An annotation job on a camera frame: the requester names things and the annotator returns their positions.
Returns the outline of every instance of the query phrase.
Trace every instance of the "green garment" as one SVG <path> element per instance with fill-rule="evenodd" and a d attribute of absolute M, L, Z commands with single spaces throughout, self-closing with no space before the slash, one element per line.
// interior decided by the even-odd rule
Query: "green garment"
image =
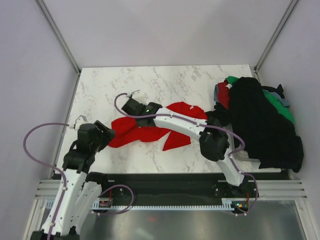
<path fill-rule="evenodd" d="M 239 78 L 235 76 L 228 76 L 226 78 L 227 82 L 231 85 L 233 85 L 238 79 Z M 290 122 L 295 124 L 294 116 L 292 115 L 292 113 L 289 111 L 288 108 L 282 106 L 279 100 L 275 96 L 271 95 L 269 92 L 263 91 L 263 93 L 266 99 L 268 99 L 268 101 L 276 108 L 276 110 L 278 111 L 278 114 L 283 115 L 286 119 L 288 119 Z"/>

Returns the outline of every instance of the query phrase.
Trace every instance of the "white marble surface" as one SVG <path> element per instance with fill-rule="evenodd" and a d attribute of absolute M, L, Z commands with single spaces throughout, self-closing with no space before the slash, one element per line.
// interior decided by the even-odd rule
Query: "white marble surface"
<path fill-rule="evenodd" d="M 69 123 L 84 115 L 88 122 L 101 121 L 107 127 L 122 117 L 114 108 L 115 96 L 123 92 L 141 90 L 144 100 L 167 106 L 175 102 L 197 105 L 205 112 L 212 110 L 214 87 L 227 76 L 251 77 L 248 65 L 104 67 L 82 70 L 73 101 Z M 122 107 L 126 98 L 119 100 Z M 215 162 L 200 153 L 199 143 L 162 151 L 168 135 L 159 141 L 132 142 L 120 148 L 106 147 L 96 154 L 91 171 L 101 173 L 220 173 Z M 67 129 L 57 166 L 77 132 Z M 258 169 L 259 162 L 237 161 L 246 172 L 278 172 L 278 169 Z"/>

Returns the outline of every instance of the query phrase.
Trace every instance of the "blue cloth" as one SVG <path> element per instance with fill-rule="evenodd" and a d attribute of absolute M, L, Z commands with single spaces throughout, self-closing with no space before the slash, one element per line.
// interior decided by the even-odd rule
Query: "blue cloth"
<path fill-rule="evenodd" d="M 214 92 L 213 92 L 213 100 L 216 102 L 216 103 L 219 103 L 219 100 L 218 100 L 218 92 L 219 92 L 219 89 L 218 89 L 218 84 L 215 85 L 214 87 Z"/>
<path fill-rule="evenodd" d="M 263 90 L 263 91 L 276 97 L 276 99 L 281 103 L 281 105 L 283 107 L 287 108 L 290 106 L 290 103 L 288 102 L 288 100 L 281 98 L 281 96 L 278 93 L 276 93 L 275 91 L 267 91 L 267 90 Z"/>

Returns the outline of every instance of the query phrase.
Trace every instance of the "red garment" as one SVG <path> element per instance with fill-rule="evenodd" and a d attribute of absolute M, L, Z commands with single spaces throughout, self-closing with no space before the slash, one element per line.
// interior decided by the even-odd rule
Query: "red garment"
<path fill-rule="evenodd" d="M 208 119 L 205 112 L 198 106 L 191 106 L 185 102 L 176 102 L 167 106 L 171 111 L 188 117 L 197 119 Z M 190 137 L 176 131 L 171 131 L 166 128 L 156 126 L 138 127 L 136 120 L 131 117 L 121 117 L 111 123 L 111 128 L 115 130 L 115 138 L 108 146 L 112 148 L 119 148 L 128 143 L 140 140 L 144 143 L 158 141 L 168 132 L 170 132 L 168 139 L 165 141 L 163 151 L 175 149 L 191 143 Z"/>
<path fill-rule="evenodd" d="M 224 82 L 218 83 L 218 100 L 219 103 L 222 104 L 226 109 L 229 110 L 229 102 L 230 102 L 230 95 L 229 95 L 229 88 L 227 87 L 228 81 L 224 80 Z"/>

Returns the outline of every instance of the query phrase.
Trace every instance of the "white wall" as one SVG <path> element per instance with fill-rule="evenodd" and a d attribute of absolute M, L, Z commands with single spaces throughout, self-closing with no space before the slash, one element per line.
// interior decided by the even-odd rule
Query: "white wall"
<path fill-rule="evenodd" d="M 320 1 L 301 0 L 260 71 L 282 83 L 304 148 L 302 179 L 320 227 Z"/>
<path fill-rule="evenodd" d="M 290 0 L 44 0 L 80 67 L 255 65 Z"/>
<path fill-rule="evenodd" d="M 48 175 L 24 154 L 24 136 L 64 120 L 76 74 L 33 0 L 1 0 L 0 32 L 0 238 L 20 240 Z M 49 163 L 58 137 L 55 127 L 39 129 L 28 147 Z"/>

